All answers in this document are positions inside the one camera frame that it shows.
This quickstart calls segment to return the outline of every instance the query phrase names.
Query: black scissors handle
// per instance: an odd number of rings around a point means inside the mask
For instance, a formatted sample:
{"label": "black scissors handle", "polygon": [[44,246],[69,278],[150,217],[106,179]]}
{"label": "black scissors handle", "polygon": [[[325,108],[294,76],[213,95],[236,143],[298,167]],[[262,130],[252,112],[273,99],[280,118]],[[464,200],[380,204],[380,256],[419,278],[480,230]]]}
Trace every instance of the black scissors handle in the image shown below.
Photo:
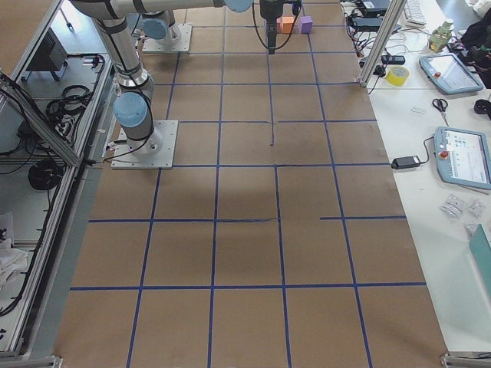
{"label": "black scissors handle", "polygon": [[448,102],[443,98],[435,98],[433,99],[433,107],[435,107],[441,113],[444,113],[445,110],[447,110]]}

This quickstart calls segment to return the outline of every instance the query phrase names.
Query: block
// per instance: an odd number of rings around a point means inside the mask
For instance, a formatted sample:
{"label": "block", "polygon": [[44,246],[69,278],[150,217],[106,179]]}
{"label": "block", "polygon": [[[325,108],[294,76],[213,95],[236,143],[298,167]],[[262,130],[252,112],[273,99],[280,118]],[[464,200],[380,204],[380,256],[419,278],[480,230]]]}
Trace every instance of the block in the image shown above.
{"label": "block", "polygon": [[282,33],[290,33],[293,28],[295,17],[281,17]]}
{"label": "block", "polygon": [[305,17],[300,17],[300,23],[298,23],[300,33],[310,33],[312,31],[313,25],[314,22],[312,21],[311,16],[306,15]]}

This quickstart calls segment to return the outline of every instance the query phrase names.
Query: keyboard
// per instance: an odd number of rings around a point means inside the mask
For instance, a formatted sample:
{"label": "keyboard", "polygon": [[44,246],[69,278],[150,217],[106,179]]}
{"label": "keyboard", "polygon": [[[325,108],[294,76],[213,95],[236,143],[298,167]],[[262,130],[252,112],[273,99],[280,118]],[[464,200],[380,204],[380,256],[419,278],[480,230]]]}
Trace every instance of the keyboard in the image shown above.
{"label": "keyboard", "polygon": [[411,27],[422,28],[427,25],[423,13],[421,12],[420,0],[407,0],[404,6],[404,17],[406,24]]}

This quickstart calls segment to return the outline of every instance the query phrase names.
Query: blue joint cap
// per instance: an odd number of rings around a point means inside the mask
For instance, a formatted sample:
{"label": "blue joint cap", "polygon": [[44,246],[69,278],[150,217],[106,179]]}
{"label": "blue joint cap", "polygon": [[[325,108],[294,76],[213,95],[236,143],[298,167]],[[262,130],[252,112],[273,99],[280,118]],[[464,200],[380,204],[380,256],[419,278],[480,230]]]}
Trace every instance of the blue joint cap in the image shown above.
{"label": "blue joint cap", "polygon": [[147,103],[135,92],[126,92],[114,102],[114,115],[123,127],[138,127],[147,116]]}
{"label": "blue joint cap", "polygon": [[167,36],[166,22],[159,18],[146,18],[143,20],[145,35],[154,40],[161,40]]}
{"label": "blue joint cap", "polygon": [[235,13],[243,13],[252,6],[254,0],[224,0],[225,5]]}

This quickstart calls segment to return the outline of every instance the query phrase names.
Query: mounting plate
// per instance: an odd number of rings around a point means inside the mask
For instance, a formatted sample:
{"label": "mounting plate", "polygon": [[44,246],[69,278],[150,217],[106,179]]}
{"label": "mounting plate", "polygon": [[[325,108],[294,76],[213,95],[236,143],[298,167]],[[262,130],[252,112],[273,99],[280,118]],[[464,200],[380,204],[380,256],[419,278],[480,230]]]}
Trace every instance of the mounting plate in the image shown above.
{"label": "mounting plate", "polygon": [[[177,120],[154,120],[153,124],[155,130],[158,130],[162,136],[162,147],[157,152],[147,155],[135,156],[128,153],[118,157],[111,162],[113,169],[172,169],[179,123]],[[118,139],[126,139],[126,134],[122,129]],[[121,155],[129,151],[128,145],[122,144],[116,147],[114,155]]]}
{"label": "mounting plate", "polygon": [[191,31],[193,30],[192,25],[184,24],[177,25],[181,31],[181,39],[175,44],[165,46],[159,44],[152,38],[148,38],[143,43],[143,52],[146,54],[167,54],[175,52],[186,52],[189,51],[189,45],[191,44]]}

